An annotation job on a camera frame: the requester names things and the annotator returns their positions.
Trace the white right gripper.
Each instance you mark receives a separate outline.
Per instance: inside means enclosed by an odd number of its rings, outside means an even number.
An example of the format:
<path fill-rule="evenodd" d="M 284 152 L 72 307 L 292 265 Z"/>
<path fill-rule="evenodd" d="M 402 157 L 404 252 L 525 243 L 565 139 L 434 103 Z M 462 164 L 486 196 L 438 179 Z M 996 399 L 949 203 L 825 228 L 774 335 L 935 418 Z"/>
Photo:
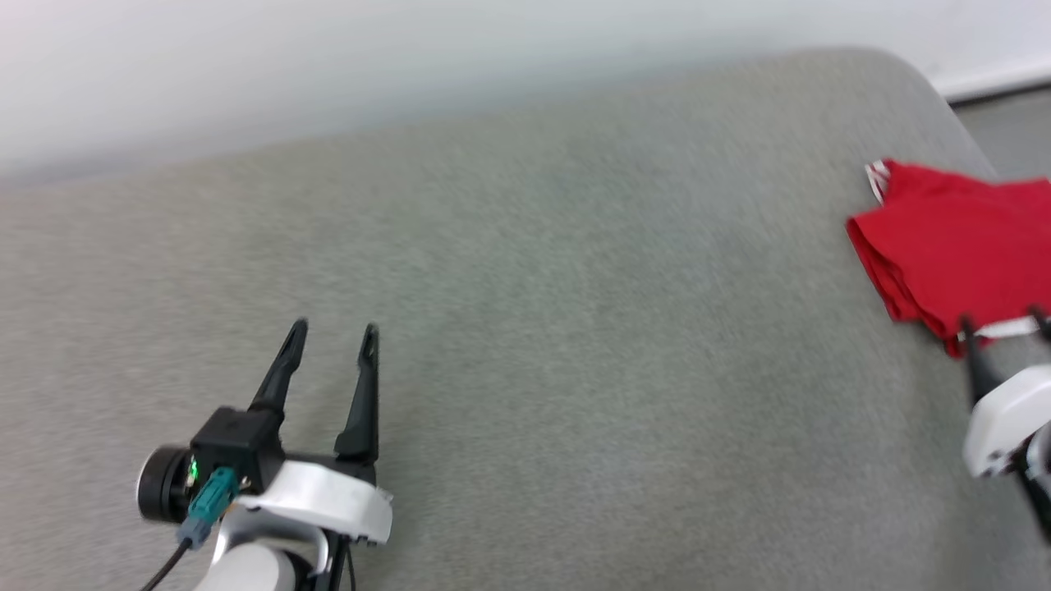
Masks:
<path fill-rule="evenodd" d="M 1051 341 L 1051 322 L 1038 305 L 1030 307 L 1036 332 Z M 1002 474 L 1013 453 L 1050 419 L 1050 366 L 1027 367 L 1003 381 L 970 317 L 960 317 L 961 351 L 972 412 L 962 443 L 962 458 L 973 478 Z"/>

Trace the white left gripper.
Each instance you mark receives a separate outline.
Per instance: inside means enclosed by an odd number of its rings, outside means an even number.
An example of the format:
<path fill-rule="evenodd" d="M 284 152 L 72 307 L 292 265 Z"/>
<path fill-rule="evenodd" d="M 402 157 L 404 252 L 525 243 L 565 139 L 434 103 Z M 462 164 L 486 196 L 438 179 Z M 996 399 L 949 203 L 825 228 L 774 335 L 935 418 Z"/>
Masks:
<path fill-rule="evenodd" d="M 303 359 L 309 322 L 298 318 L 279 348 L 249 411 L 284 415 L 291 378 Z M 357 356 L 358 379 L 334 453 L 344 461 L 379 457 L 379 327 L 365 327 Z M 315 542 L 324 534 L 352 542 L 389 542 L 392 495 L 363 478 L 314 461 L 285 460 L 277 475 L 256 495 L 236 498 L 236 541 Z"/>

